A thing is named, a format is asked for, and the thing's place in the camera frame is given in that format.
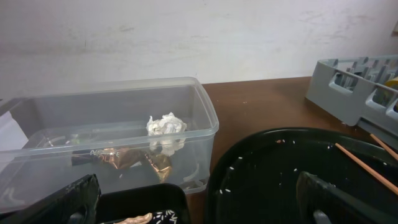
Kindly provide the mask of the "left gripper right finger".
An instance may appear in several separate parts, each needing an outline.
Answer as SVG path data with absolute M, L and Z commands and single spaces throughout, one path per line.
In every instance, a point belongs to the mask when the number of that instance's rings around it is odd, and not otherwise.
M 303 223 L 397 223 L 396 217 L 308 172 L 298 176 L 296 201 Z

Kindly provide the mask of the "gold snack wrapper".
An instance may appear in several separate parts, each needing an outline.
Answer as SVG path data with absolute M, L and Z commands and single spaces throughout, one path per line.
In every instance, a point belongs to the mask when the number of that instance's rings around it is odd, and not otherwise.
M 131 147 L 74 151 L 72 152 L 71 162 L 73 166 L 87 163 L 107 164 L 119 170 L 147 162 L 158 176 L 160 183 L 165 182 L 172 172 L 172 163 L 169 156 L 151 150 Z

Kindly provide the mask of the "yellow bowl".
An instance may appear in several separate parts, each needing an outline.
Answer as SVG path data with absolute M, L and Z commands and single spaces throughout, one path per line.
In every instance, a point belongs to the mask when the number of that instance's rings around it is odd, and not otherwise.
M 393 89 L 397 90 L 398 89 L 398 77 L 388 80 L 387 82 L 385 82 L 384 85 L 389 88 L 393 88 Z

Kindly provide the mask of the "food scraps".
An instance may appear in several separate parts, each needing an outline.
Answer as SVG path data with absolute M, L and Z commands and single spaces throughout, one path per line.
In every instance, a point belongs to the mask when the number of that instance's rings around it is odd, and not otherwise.
M 137 216 L 134 218 L 127 218 L 123 221 L 117 222 L 115 224 L 147 224 L 153 219 L 152 213 L 147 213 L 143 216 Z

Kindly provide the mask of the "white tissue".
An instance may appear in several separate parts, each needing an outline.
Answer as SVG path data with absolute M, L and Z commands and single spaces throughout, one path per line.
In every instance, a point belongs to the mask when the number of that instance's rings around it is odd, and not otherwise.
M 162 119 L 153 120 L 153 117 L 150 116 L 146 129 L 148 136 L 176 134 L 185 132 L 187 129 L 187 124 L 181 119 L 175 117 L 175 115 L 170 112 L 169 114 L 163 115 Z M 176 151 L 184 147 L 185 140 L 185 138 L 181 138 L 151 141 L 149 143 L 149 147 L 151 151 L 154 151 L 158 148 L 158 146 L 161 146 L 162 154 L 166 156 L 172 156 Z

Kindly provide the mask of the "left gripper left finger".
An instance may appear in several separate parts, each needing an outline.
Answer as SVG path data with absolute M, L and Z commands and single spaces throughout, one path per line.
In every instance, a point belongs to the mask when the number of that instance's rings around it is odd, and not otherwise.
M 94 223 L 100 197 L 97 177 L 86 175 L 31 206 L 4 217 L 1 223 Z

